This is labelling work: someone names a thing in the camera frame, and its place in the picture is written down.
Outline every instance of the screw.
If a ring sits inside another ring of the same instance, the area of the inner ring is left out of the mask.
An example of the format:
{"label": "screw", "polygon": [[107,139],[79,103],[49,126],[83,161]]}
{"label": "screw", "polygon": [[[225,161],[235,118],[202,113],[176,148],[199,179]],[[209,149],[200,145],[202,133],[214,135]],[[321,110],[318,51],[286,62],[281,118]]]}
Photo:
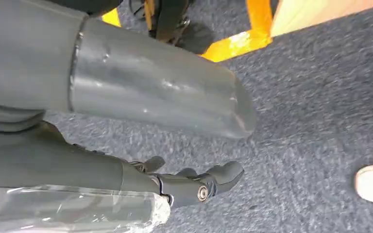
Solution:
{"label": "screw", "polygon": [[198,189],[198,200],[205,201],[208,198],[208,188],[205,185],[202,185]]}

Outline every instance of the yellow bar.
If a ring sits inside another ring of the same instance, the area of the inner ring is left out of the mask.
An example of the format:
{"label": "yellow bar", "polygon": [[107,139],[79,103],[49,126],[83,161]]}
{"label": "yellow bar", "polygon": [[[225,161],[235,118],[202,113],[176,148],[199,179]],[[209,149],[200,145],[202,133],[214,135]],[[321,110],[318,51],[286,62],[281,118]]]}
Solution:
{"label": "yellow bar", "polygon": [[121,26],[121,22],[119,21],[119,16],[118,16],[118,10],[115,8],[112,11],[106,13],[105,15],[102,16],[102,20],[105,23],[112,24],[116,27]]}
{"label": "yellow bar", "polygon": [[272,42],[270,0],[247,0],[251,30],[213,43],[202,55],[213,62],[224,61],[263,48]]}
{"label": "yellow bar", "polygon": [[202,57],[221,62],[263,48],[271,42],[269,36],[250,30],[213,43]]}

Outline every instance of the plastic wrap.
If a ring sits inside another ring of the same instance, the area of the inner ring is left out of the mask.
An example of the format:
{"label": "plastic wrap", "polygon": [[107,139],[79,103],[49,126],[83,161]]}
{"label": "plastic wrap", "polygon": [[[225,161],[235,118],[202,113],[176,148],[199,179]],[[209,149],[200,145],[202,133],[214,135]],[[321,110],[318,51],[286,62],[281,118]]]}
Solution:
{"label": "plastic wrap", "polygon": [[0,187],[0,233],[149,233],[169,215],[168,202],[155,193]]}

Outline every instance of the wooden panel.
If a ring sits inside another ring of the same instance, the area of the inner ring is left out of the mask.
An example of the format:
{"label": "wooden panel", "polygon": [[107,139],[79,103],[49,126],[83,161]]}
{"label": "wooden panel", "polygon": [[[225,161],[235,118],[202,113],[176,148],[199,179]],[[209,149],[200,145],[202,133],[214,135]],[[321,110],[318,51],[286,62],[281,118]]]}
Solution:
{"label": "wooden panel", "polygon": [[280,0],[271,36],[357,13],[373,7],[373,0]]}

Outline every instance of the gray prosthetic socket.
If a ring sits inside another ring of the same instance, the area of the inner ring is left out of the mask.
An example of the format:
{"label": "gray prosthetic socket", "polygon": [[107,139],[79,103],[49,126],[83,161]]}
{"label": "gray prosthetic socket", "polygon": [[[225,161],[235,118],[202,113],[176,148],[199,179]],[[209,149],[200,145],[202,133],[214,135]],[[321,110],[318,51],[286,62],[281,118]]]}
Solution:
{"label": "gray prosthetic socket", "polygon": [[148,175],[117,157],[70,145],[49,123],[0,133],[0,186],[44,184],[160,194]]}
{"label": "gray prosthetic socket", "polygon": [[43,0],[0,0],[0,106],[232,138],[254,130],[251,100],[231,71]]}

